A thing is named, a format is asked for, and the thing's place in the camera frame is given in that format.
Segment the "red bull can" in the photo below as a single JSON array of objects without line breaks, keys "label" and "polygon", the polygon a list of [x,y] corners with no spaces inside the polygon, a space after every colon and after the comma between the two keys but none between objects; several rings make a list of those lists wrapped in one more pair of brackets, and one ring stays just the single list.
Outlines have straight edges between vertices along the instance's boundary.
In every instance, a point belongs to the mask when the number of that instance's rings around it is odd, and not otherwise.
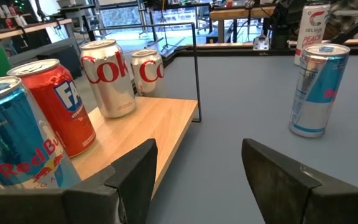
[{"label": "red bull can", "polygon": [[349,47],[314,44],[302,54],[290,130],[306,138],[322,136],[345,71]]},{"label": "red bull can", "polygon": [[33,96],[16,77],[0,78],[0,185],[69,188],[81,180]]},{"label": "red bull can", "polygon": [[303,48],[311,44],[320,44],[323,41],[329,8],[330,4],[328,2],[309,2],[303,7],[295,50],[295,65],[300,64]]}]

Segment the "black metal frame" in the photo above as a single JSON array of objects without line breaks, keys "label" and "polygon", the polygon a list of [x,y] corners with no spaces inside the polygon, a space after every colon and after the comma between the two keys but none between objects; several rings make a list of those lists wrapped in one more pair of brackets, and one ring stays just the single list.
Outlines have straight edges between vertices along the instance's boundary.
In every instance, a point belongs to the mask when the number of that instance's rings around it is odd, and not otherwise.
[{"label": "black metal frame", "polygon": [[[88,31],[89,39],[90,41],[96,40],[94,36],[94,31],[106,31],[106,30],[114,30],[114,29],[130,29],[130,28],[143,28],[143,27],[162,27],[162,26],[179,26],[179,25],[191,25],[191,35],[193,38],[193,56],[194,56],[194,66],[195,66],[195,75],[196,75],[196,89],[197,89],[197,104],[198,104],[198,119],[194,119],[192,122],[200,123],[202,120],[201,115],[201,99],[200,99],[200,80],[198,78],[198,61],[197,61],[197,44],[196,44],[196,26],[194,22],[179,22],[179,23],[169,23],[169,24],[153,24],[153,25],[129,25],[129,26],[122,26],[120,28],[113,27],[113,28],[103,28],[103,29],[93,29]],[[170,62],[167,63],[166,60],[164,60],[163,65],[166,67]]]}]

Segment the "silver can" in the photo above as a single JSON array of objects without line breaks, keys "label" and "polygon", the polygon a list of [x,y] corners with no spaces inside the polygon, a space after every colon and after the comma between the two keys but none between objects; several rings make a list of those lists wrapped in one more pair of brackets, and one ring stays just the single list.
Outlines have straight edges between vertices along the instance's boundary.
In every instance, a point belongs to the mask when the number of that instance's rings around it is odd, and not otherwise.
[{"label": "silver can", "polygon": [[292,132],[306,138],[324,134],[349,52],[349,47],[338,44],[303,49],[290,118]]},{"label": "silver can", "polygon": [[92,41],[81,49],[81,62],[100,113],[118,118],[136,109],[128,67],[116,41]]},{"label": "silver can", "polygon": [[164,67],[157,50],[144,49],[133,53],[131,67],[141,96],[165,96]]}]

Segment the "red fanta can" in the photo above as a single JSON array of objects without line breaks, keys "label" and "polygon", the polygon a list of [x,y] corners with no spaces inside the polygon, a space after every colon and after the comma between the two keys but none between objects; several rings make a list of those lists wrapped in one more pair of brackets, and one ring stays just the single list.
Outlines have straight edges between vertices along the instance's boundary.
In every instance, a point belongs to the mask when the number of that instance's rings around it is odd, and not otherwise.
[{"label": "red fanta can", "polygon": [[22,78],[69,157],[92,145],[96,133],[70,72],[59,60],[28,63],[7,74]]}]

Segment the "soda can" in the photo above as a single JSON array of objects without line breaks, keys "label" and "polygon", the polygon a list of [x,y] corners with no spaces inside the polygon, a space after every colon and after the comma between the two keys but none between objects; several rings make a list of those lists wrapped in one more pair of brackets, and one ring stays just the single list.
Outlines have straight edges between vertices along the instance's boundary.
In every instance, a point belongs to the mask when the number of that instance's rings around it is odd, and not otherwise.
[{"label": "soda can", "polygon": [[338,44],[314,44],[304,49],[290,118],[295,134],[306,138],[324,134],[349,51]]},{"label": "soda can", "polygon": [[303,7],[293,61],[295,65],[300,64],[302,49],[311,44],[320,44],[323,41],[329,9],[328,2],[309,2]]},{"label": "soda can", "polygon": [[164,66],[157,50],[144,49],[133,53],[131,67],[140,96],[165,96]]},{"label": "soda can", "polygon": [[0,78],[0,185],[69,188],[79,183],[73,164],[31,92],[17,77]]},{"label": "soda can", "polygon": [[116,41],[92,41],[81,49],[81,62],[100,113],[107,118],[118,118],[135,110],[128,67]]},{"label": "soda can", "polygon": [[96,133],[70,72],[57,59],[39,60],[7,72],[22,78],[69,157],[88,149]]}]

